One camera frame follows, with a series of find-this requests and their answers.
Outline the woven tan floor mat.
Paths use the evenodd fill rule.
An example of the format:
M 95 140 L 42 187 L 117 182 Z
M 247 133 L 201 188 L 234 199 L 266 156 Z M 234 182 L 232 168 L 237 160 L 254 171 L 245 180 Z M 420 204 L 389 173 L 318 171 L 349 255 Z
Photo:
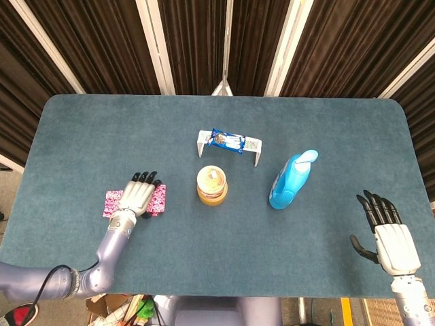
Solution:
M 363 299 L 369 326 L 404 326 L 394 299 Z

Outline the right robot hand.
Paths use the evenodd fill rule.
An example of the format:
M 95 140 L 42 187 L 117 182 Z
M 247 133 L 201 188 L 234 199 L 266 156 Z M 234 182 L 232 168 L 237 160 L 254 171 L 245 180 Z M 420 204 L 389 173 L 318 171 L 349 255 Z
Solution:
M 365 249 L 355 235 L 350 241 L 361 257 L 379 264 L 390 276 L 415 274 L 421 267 L 410 230 L 401 220 L 395 205 L 388 199 L 367 190 L 356 198 L 361 204 L 375 240 L 375 252 Z

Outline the green plastic item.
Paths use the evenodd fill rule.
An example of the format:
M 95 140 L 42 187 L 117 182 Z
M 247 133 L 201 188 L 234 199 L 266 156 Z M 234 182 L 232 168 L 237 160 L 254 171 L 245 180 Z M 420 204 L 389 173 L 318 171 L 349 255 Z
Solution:
M 137 318 L 141 320 L 148 320 L 154 315 L 154 302 L 152 298 L 148 297 L 141 300 L 137 309 Z

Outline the dark brown curtain panel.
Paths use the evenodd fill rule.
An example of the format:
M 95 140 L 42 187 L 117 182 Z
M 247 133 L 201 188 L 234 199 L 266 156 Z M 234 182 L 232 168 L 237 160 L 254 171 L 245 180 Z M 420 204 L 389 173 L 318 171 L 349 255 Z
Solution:
M 25 0 L 88 94 L 159 95 L 135 0 Z
M 45 103 L 74 92 L 9 0 L 0 0 L 0 155 L 24 166 Z
M 158 0 L 175 91 L 211 94 L 222 80 L 227 0 Z M 228 83 L 263 96 L 290 0 L 234 0 Z
M 393 95 L 403 108 L 429 201 L 435 201 L 435 56 Z
M 435 38 L 435 0 L 314 0 L 281 89 L 373 98 Z

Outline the brown cardboard box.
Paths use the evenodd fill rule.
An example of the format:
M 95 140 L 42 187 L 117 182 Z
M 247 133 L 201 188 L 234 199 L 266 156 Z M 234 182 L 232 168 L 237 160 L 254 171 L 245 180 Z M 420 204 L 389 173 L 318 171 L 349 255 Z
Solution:
M 132 296 L 126 294 L 105 294 L 88 298 L 87 326 L 124 326 L 131 300 Z

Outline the small white mesh rack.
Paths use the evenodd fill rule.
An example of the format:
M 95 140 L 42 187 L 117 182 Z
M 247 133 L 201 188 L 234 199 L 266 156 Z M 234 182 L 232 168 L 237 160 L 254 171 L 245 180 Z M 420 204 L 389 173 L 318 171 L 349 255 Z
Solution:
M 208 130 L 200 130 L 198 133 L 196 147 L 197 147 L 198 156 L 200 158 L 202 157 L 204 146 L 208 143 L 208 140 L 211 138 L 211 134 L 212 131 L 208 131 Z M 252 137 L 245 137 L 245 146 L 243 150 L 253 152 L 256 154 L 254 160 L 254 166 L 257 167 L 262 152 L 262 141 L 260 139 L 255 139 Z

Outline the blue cookie package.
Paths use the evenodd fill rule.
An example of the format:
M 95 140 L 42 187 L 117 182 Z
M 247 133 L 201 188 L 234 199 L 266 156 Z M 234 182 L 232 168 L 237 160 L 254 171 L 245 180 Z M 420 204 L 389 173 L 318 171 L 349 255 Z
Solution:
M 242 154 L 245 147 L 245 136 L 231 134 L 214 128 L 211 131 L 207 145 Z

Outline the thin white stand pole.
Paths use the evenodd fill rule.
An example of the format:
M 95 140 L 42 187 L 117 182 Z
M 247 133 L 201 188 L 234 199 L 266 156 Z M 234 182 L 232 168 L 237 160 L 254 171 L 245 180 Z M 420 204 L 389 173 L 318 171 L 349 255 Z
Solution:
M 231 32 L 232 32 L 233 7 L 234 7 L 234 0 L 226 0 L 222 80 L 211 94 L 212 96 L 232 96 L 232 90 L 230 89 L 228 83 L 228 67 L 229 67 L 229 60 L 230 60 L 230 43 L 231 43 Z

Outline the red black shoe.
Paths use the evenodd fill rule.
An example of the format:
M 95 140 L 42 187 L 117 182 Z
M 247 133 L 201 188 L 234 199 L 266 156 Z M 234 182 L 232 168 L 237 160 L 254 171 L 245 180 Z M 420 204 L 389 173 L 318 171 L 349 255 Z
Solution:
M 17 306 L 0 316 L 0 326 L 29 326 L 39 314 L 39 306 L 31 303 Z

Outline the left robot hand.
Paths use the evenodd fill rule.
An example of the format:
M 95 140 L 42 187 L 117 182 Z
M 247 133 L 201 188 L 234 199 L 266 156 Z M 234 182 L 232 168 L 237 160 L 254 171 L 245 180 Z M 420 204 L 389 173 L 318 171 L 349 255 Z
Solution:
M 156 179 L 157 171 L 137 172 L 126 184 L 123 194 L 118 201 L 119 211 L 130 211 L 135 217 L 141 217 L 150 204 L 153 193 L 162 183 Z

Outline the grey purple robot torso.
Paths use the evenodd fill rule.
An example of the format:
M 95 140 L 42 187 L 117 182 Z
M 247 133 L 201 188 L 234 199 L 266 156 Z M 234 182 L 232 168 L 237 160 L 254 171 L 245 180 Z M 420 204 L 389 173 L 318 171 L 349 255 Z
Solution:
M 147 326 L 283 326 L 278 297 L 155 295 Z

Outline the blue felt table mat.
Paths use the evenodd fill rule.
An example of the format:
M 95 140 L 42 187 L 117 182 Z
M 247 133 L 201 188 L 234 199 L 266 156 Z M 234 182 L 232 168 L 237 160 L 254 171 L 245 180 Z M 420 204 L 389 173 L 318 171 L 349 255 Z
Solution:
M 204 146 L 200 130 L 262 141 L 256 154 Z M 283 210 L 268 201 L 294 155 L 315 149 L 307 182 Z M 204 166 L 226 175 L 218 206 L 198 197 Z M 391 297 L 391 277 L 353 249 L 375 242 L 356 196 L 396 206 L 435 297 L 435 218 L 403 108 L 387 99 L 65 94 L 48 100 L 33 139 L 0 261 L 26 267 L 96 261 L 105 194 L 157 171 L 165 212 L 141 219 L 112 291 L 169 295 Z

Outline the white metal frame post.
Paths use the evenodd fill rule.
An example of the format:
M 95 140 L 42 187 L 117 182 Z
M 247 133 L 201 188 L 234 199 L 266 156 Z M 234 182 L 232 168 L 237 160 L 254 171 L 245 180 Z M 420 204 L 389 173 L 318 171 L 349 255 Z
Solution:
M 68 81 L 70 86 L 78 94 L 85 94 L 84 87 L 75 76 L 71 67 L 59 52 L 58 48 L 53 43 L 46 30 L 42 27 L 37 17 L 34 15 L 25 0 L 8 0 L 12 7 L 16 10 L 17 14 L 21 17 L 25 25 L 30 29 L 36 40 L 46 51 L 47 55 L 53 61 L 57 69 L 62 73 L 63 77 Z
M 380 93 L 378 98 L 391 98 L 434 55 L 435 37 L 403 68 L 386 89 Z
M 176 95 L 158 0 L 135 0 L 161 95 Z
M 264 96 L 281 94 L 313 4 L 314 0 L 290 0 Z

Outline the blue detergent bottle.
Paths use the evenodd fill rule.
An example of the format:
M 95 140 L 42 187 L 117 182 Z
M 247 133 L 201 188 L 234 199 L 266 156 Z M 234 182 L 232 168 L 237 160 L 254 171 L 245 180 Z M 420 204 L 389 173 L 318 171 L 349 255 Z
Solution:
M 309 149 L 292 156 L 275 178 L 269 196 L 269 204 L 276 210 L 283 210 L 295 199 L 307 182 L 311 164 L 318 158 L 318 151 Z

